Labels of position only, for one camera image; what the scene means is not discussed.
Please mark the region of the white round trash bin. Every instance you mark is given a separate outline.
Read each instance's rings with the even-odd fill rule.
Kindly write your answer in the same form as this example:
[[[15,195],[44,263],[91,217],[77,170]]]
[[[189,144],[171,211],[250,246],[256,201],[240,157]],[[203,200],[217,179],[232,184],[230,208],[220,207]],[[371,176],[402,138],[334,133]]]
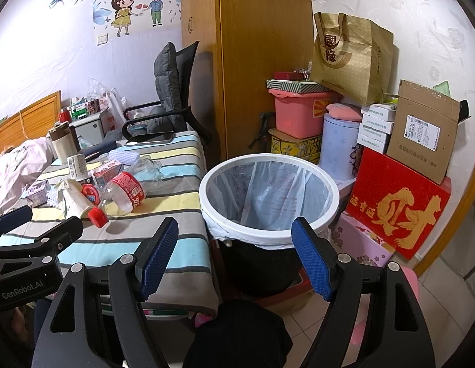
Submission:
[[[292,223],[305,218],[321,235],[337,215],[336,182],[317,165],[289,155],[250,154],[209,170],[199,186],[210,235],[265,250],[292,248]]]

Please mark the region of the clear plastic bottle red label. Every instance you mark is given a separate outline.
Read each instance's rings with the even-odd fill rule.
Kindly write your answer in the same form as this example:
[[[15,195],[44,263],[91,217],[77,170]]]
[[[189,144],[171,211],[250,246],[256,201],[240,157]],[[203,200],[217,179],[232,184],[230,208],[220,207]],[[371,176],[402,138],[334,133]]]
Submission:
[[[89,210],[89,220],[97,228],[102,228],[110,216],[133,213],[157,190],[162,180],[160,164],[151,159],[139,159],[109,180],[99,204]]]

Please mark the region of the brown cardboard box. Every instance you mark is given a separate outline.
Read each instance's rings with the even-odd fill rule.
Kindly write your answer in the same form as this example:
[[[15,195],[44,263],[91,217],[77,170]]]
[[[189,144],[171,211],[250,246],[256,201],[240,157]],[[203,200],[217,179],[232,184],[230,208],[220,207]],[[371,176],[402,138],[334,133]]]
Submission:
[[[400,81],[387,155],[441,184],[446,177],[461,103],[436,90]]]

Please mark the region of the light blue round bin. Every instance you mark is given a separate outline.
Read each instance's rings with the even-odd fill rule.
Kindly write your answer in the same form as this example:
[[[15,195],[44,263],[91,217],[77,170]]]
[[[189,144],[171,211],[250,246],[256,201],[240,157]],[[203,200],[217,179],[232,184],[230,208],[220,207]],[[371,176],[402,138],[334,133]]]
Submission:
[[[319,167],[331,178],[350,180],[357,177],[362,147],[357,142],[358,122],[334,119],[325,114]]]

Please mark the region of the white yogurt cup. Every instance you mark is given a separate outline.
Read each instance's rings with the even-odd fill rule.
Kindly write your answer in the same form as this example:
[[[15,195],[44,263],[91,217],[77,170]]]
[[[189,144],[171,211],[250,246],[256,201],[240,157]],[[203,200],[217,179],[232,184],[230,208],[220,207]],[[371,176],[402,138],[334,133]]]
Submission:
[[[84,154],[72,155],[67,158],[67,166],[69,177],[81,182],[89,178],[89,170],[87,169]]]

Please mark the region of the wooden headboard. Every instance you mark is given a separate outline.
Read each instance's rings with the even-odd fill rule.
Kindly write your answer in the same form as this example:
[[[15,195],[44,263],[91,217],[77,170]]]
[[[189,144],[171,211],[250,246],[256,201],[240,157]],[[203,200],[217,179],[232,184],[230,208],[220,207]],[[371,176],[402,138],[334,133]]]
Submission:
[[[5,120],[0,124],[0,154],[8,147],[46,136],[58,121],[60,109],[61,91],[58,90]]]

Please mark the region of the red bottle cap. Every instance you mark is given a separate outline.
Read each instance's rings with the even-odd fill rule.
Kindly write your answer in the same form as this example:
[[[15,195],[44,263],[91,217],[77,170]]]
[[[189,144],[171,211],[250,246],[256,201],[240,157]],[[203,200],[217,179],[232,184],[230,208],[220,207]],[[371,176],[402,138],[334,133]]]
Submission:
[[[98,206],[100,204],[101,202],[100,193],[93,184],[84,184],[82,186],[81,193],[94,206]]]

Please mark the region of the white foam fruit net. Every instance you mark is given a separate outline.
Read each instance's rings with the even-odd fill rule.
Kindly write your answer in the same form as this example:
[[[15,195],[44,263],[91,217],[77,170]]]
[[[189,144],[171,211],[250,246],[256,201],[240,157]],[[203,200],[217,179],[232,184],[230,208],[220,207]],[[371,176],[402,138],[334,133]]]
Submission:
[[[131,166],[135,164],[140,157],[140,153],[133,150],[111,150],[108,153],[109,160],[117,160],[120,164]]]

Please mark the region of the strawberry milk carton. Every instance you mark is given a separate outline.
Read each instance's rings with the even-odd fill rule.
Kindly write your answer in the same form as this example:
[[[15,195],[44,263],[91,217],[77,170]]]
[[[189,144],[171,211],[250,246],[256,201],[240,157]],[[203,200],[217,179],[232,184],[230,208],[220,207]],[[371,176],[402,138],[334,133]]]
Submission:
[[[123,168],[123,165],[114,160],[103,162],[100,166],[92,170],[92,177],[98,186],[105,186],[112,178],[118,175]]]

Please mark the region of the dark blue glasses case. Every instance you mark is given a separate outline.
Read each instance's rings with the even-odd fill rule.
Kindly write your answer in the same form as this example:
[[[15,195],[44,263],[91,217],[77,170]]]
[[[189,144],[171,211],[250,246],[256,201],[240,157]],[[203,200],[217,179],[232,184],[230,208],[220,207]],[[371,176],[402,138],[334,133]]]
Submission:
[[[104,140],[103,142],[83,148],[80,150],[80,153],[83,154],[86,158],[92,155],[101,155],[108,153],[110,150],[116,149],[117,146],[117,141],[116,140]]]

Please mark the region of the pink plastic storage box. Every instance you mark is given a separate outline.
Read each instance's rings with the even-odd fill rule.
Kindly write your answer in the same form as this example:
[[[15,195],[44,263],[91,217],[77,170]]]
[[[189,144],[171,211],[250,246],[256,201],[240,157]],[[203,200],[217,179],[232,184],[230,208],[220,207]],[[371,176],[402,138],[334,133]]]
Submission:
[[[276,128],[296,139],[307,139],[322,133],[326,107],[340,101],[334,91],[297,94],[269,89],[275,99]]]

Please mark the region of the pink floral box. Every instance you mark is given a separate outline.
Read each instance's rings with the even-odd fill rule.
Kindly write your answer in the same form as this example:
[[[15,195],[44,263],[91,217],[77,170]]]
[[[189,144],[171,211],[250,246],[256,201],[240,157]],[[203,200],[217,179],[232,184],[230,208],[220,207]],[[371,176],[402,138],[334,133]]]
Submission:
[[[372,267],[384,267],[396,251],[347,212],[340,214],[331,232],[331,244],[337,253],[347,253],[358,263]]]

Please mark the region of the striped flat box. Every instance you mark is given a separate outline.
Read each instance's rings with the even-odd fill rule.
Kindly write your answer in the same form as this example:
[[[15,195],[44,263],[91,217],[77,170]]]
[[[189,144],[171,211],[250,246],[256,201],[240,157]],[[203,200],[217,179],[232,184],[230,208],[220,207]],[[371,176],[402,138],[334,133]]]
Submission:
[[[268,89],[280,90],[296,94],[331,92],[331,90],[325,87],[324,85],[317,82],[309,81],[270,79],[266,80],[266,86]]]

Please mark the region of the red mug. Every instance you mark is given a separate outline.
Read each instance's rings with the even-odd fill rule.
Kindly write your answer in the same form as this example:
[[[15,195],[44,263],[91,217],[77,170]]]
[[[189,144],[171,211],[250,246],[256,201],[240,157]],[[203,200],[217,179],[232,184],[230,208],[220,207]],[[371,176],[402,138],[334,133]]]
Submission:
[[[72,122],[70,111],[67,108],[64,108],[64,109],[60,110],[59,120],[60,120],[61,123],[64,123],[64,122],[71,123]]]

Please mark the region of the black office chair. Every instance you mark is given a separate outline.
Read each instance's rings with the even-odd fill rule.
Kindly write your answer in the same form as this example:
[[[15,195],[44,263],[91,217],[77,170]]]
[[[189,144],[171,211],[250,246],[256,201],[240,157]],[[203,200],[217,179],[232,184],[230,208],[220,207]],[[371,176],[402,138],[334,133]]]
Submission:
[[[199,44],[177,50],[172,42],[161,50],[153,63],[153,75],[159,100],[131,106],[123,111],[126,122],[122,135],[127,140],[151,140],[164,133],[192,128],[205,146],[213,137],[196,119],[189,104],[193,63]]]

